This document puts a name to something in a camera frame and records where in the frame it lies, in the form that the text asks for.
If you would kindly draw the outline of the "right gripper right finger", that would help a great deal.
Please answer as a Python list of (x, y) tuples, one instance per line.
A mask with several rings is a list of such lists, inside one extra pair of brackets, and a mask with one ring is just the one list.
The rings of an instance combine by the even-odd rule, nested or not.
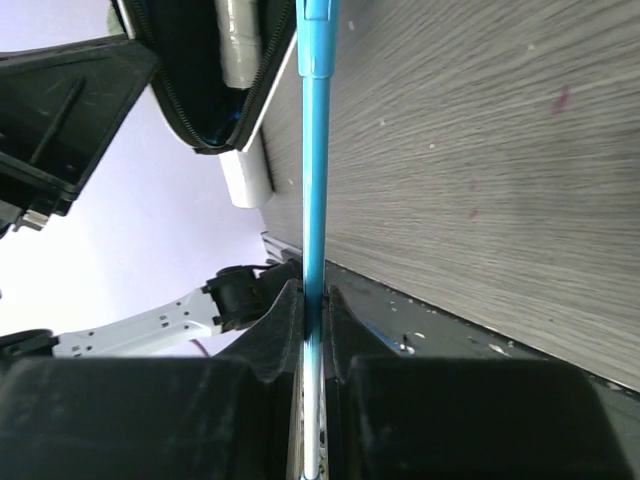
[(337, 288), (324, 375), (333, 479), (629, 479), (588, 377), (558, 361), (393, 350)]

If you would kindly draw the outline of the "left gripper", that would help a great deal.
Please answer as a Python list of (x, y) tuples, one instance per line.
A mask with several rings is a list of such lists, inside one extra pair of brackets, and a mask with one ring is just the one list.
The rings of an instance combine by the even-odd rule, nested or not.
[(159, 59), (124, 35), (1, 55), (1, 231), (66, 215)]

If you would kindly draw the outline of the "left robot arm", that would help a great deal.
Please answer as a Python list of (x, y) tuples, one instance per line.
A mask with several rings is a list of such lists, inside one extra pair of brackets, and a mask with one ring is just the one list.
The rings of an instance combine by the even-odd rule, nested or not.
[[(67, 214), (158, 65), (151, 50), (123, 36), (2, 55), (3, 232), (39, 231)], [(244, 330), (301, 273), (297, 257), (230, 266), (168, 304), (101, 327), (5, 335), (1, 357), (145, 355)]]

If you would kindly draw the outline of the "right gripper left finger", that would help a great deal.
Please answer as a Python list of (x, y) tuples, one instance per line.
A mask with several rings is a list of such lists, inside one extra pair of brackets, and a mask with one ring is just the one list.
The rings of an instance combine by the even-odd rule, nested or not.
[(215, 356), (32, 357), (1, 379), (5, 479), (291, 479), (301, 286)]

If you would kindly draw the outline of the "blue racket bag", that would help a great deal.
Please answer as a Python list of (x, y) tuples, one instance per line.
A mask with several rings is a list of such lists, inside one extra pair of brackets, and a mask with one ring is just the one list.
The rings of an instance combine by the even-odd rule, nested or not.
[(261, 53), (247, 89), (223, 80), (221, 36), (212, 1), (113, 1), (120, 26), (157, 54), (153, 93), (173, 132), (196, 153), (241, 150), (258, 129), (259, 114), (296, 27), (293, 1), (259, 1)]

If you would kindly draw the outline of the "white shuttlecock tube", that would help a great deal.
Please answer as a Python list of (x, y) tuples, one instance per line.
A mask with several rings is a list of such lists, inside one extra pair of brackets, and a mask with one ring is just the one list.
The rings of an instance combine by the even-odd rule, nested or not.
[(263, 207), (273, 195), (264, 148), (255, 141), (247, 151), (219, 155), (231, 202), (242, 209)]

